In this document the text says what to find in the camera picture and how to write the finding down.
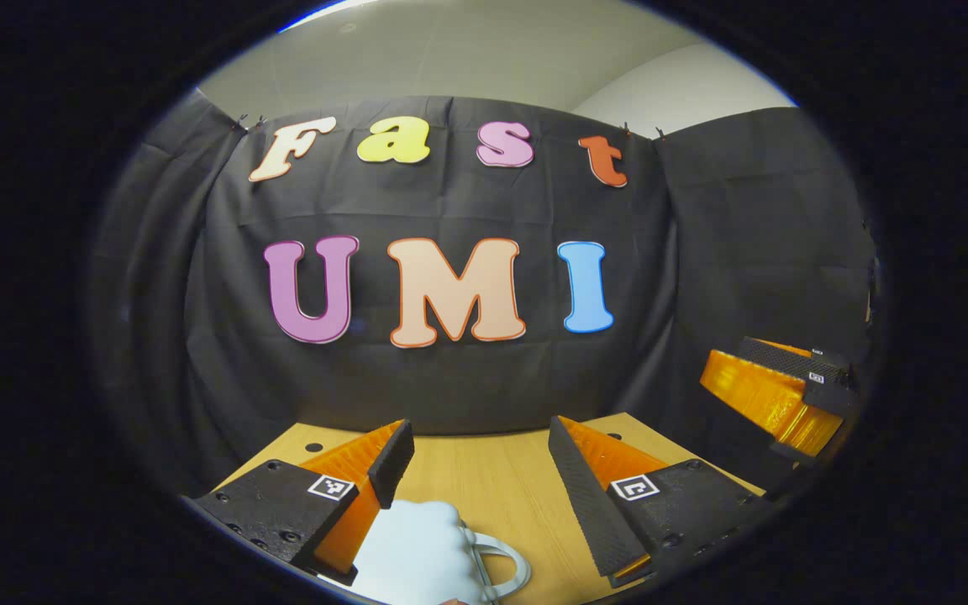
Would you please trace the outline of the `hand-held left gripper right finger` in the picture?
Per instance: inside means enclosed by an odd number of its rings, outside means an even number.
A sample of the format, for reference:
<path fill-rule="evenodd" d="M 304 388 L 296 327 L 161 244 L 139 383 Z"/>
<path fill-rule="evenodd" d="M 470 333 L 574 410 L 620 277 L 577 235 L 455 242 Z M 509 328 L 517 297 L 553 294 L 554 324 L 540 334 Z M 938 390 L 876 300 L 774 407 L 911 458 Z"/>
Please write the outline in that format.
<path fill-rule="evenodd" d="M 721 555 L 775 506 L 704 460 L 658 460 L 561 416 L 548 447 L 597 571 L 613 588 L 672 581 Z"/>

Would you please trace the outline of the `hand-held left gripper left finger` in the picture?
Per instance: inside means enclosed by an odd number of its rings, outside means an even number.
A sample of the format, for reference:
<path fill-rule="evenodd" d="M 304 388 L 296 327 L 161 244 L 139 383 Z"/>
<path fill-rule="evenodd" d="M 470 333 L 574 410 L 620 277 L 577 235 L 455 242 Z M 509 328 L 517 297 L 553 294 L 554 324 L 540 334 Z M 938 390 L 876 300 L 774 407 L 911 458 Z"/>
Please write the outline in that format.
<path fill-rule="evenodd" d="M 412 425 L 403 418 L 307 462 L 264 460 L 188 502 L 274 558 L 349 585 L 413 455 Z"/>

